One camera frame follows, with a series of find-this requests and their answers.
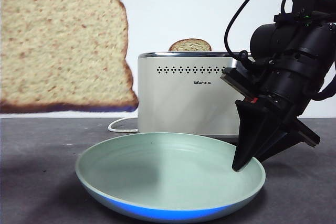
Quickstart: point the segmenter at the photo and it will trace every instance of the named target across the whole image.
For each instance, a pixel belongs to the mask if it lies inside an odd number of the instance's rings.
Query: white toaster
[[[208,136],[238,134],[243,96],[220,79],[225,52],[152,52],[138,58],[138,130]]]

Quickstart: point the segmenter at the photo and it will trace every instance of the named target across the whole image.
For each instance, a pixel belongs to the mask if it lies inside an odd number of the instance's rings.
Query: bread crust
[[[180,40],[176,41],[175,43],[173,43],[173,44],[170,46],[170,48],[169,48],[168,51],[173,51],[173,48],[174,48],[177,44],[180,44],[180,43],[182,43],[182,42],[186,42],[186,41],[188,41],[188,40],[197,40],[197,41],[201,41],[201,42],[207,44],[207,47],[209,48],[208,51],[211,51],[211,50],[212,50],[210,44],[209,44],[208,42],[206,42],[205,40],[202,40],[202,39],[196,39],[196,38],[188,38],[188,39],[180,39]]]
[[[123,16],[125,19],[126,29],[128,31],[128,20],[124,4],[118,0],[119,6],[122,8]],[[134,111],[137,109],[139,101],[134,91],[132,90],[133,86],[133,76],[129,65],[126,62],[126,55],[128,49],[128,33],[125,38],[124,48],[122,49],[123,54],[123,70],[127,79],[126,86],[129,89],[129,94],[131,99],[129,100],[120,100],[114,101],[111,103],[83,103],[83,104],[73,104],[67,102],[49,102],[49,103],[17,103],[17,101],[9,101],[1,95],[0,103],[0,113],[36,113],[36,112],[52,112],[52,111],[67,111],[67,110],[76,110],[76,111],[99,111],[99,112],[111,112],[111,111]]]

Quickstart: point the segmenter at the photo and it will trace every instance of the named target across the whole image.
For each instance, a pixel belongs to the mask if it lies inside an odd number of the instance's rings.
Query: plate
[[[253,158],[232,170],[235,146],[182,133],[140,133],[98,143],[80,155],[76,174],[88,193],[123,215],[191,223],[231,214],[265,182]]]

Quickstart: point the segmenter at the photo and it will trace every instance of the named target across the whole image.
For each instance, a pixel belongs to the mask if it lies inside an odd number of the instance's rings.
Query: table surface
[[[149,222],[95,201],[75,174],[88,147],[112,133],[115,119],[1,119],[1,223]],[[302,119],[321,136],[316,148],[298,144],[263,162],[266,182],[241,210],[210,223],[336,223],[336,119]],[[136,127],[136,121],[120,123]]]

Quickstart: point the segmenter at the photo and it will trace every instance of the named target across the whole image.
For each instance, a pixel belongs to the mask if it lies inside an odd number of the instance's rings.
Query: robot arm
[[[336,25],[331,22],[336,20],[336,0],[293,0],[291,13],[285,13],[285,2],[275,23],[254,32],[250,49],[255,61],[245,55],[238,59],[241,65],[221,76],[245,96],[235,102],[240,117],[232,165],[236,171],[252,157],[263,161],[299,142],[319,144],[319,136],[297,117],[311,99],[336,93],[336,77],[318,92],[335,61]]]

